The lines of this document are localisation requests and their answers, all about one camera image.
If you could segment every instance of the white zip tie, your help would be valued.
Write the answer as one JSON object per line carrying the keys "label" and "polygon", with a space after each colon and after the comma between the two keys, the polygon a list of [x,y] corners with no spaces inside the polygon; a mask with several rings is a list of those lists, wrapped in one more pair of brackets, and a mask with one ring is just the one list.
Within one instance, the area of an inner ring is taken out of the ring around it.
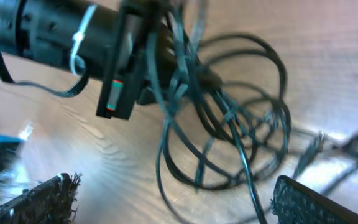
{"label": "white zip tie", "polygon": [[85,61],[80,56],[78,56],[77,53],[80,49],[82,41],[85,38],[85,32],[88,28],[89,23],[92,20],[93,14],[96,11],[97,7],[98,7],[98,5],[96,5],[96,4],[92,4],[92,5],[88,6],[88,8],[84,14],[84,17],[82,18],[81,24],[78,28],[78,32],[73,35],[74,43],[73,43],[73,48],[71,49],[71,53],[70,53],[70,71],[72,74],[74,74],[76,76],[79,75],[75,69],[76,64],[83,69],[81,75],[83,75],[85,73],[85,69],[86,69]]}

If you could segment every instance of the wood grain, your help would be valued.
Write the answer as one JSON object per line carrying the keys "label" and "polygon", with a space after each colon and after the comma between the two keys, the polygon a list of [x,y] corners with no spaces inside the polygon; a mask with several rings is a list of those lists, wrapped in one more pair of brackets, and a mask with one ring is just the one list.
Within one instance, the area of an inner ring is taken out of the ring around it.
{"label": "wood grain", "polygon": [[[117,6],[117,1],[97,2]],[[205,38],[232,31],[255,33],[280,54],[288,70],[286,101],[294,123],[339,138],[358,129],[358,0],[211,0]],[[201,59],[247,45],[228,42],[205,50]],[[17,78],[53,88],[65,89],[75,81],[65,72],[16,58],[9,57],[8,66]],[[266,60],[239,58],[214,69],[224,80],[252,82],[277,94],[277,72]],[[12,133],[25,120],[34,120],[34,134],[22,157],[35,179],[46,180],[60,172],[83,173],[77,223],[177,223],[165,208],[155,181],[162,113],[156,106],[136,106],[129,122],[97,118],[100,86],[92,81],[76,98],[59,99],[0,83],[0,132]],[[239,100],[251,94],[229,91]],[[178,122],[201,147],[208,136],[194,110],[187,108]],[[299,148],[301,141],[295,140],[291,146]],[[173,134],[170,147],[175,162],[193,176],[196,159]],[[254,168],[270,156],[258,155]],[[214,144],[211,160],[231,172],[240,166],[236,150],[224,142]],[[345,157],[320,159],[300,181],[320,190],[351,163]],[[295,166],[296,160],[289,157],[277,175],[291,175]],[[254,214],[244,186],[196,194],[174,180],[165,165],[162,174],[175,207],[196,223],[227,223]],[[208,171],[207,181],[216,180],[221,177]],[[264,206],[270,203],[274,183],[275,179],[258,184]],[[341,184],[331,198],[358,213],[358,194],[353,192],[358,192],[358,174]],[[268,219],[277,222],[272,215]]]}

